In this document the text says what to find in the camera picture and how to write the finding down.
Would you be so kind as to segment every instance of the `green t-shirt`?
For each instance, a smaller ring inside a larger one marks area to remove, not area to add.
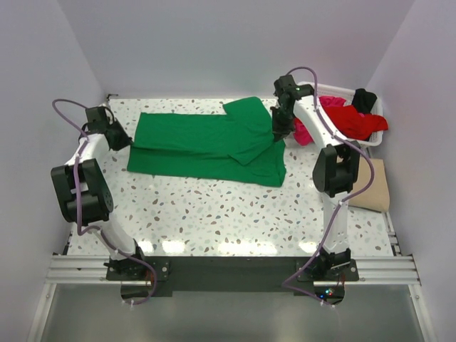
[[[223,105],[226,115],[141,113],[128,171],[280,187],[283,141],[258,98]]]

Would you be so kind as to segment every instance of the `black cloth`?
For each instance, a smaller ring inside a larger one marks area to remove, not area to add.
[[[356,89],[351,105],[356,108],[358,113],[369,114],[376,101],[376,94],[369,93],[365,89],[360,88]]]

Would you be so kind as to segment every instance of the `terrazzo table surface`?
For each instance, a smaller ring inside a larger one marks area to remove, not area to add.
[[[232,99],[111,100],[134,137],[141,112],[224,114]],[[274,99],[263,100],[269,108]],[[323,236],[323,203],[311,180],[314,144],[286,139],[282,187],[127,172],[130,148],[110,151],[100,167],[113,194],[115,214],[146,255],[310,256]],[[381,213],[349,207],[353,256],[392,256]],[[92,234],[71,237],[68,255],[108,255]]]

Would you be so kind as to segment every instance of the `white enclosure wall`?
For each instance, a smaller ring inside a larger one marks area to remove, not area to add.
[[[302,64],[366,86],[413,0],[59,2],[104,90],[176,98],[271,95]]]
[[[0,46],[0,339],[25,341],[51,254],[68,237],[50,171],[78,133],[51,101],[103,97],[55,0],[1,1]],[[84,122],[83,110],[62,108]]]
[[[417,0],[369,87],[383,98],[391,212],[441,341],[456,339],[456,2]]]

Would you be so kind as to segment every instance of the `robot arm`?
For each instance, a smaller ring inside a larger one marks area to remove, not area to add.
[[[137,269],[136,265],[126,256],[116,252],[112,248],[123,251],[129,256],[143,259],[143,254],[132,239],[119,225],[113,211],[113,198],[98,161],[108,153],[110,149],[121,150],[131,143],[120,123],[109,117],[106,111],[110,108],[106,105],[88,108],[86,110],[88,122],[85,124],[87,136],[79,137],[79,146],[75,154],[64,165],[55,167],[51,171],[51,178],[57,194],[58,203],[62,215],[67,222],[77,221],[76,184],[73,169],[78,157],[78,176],[81,189],[82,225],[101,223],[103,235],[110,242],[106,243],[101,234],[95,235],[106,246],[110,253],[109,267],[113,267],[119,274],[125,273],[129,268]]]
[[[336,206],[341,203],[323,248],[310,267],[315,278],[323,277],[331,269],[341,269],[350,264],[351,251],[347,240],[348,203],[341,202],[353,189],[358,179],[359,153],[341,144],[338,138],[347,138],[332,123],[317,99],[322,119],[329,126],[331,135],[314,106],[314,89],[311,85],[296,85],[293,76],[286,75],[274,82],[278,97],[272,108],[272,125],[275,140],[286,137],[293,130],[293,119],[298,118],[307,128],[313,141],[321,149],[313,169],[313,182],[323,197],[323,224],[328,229]]]

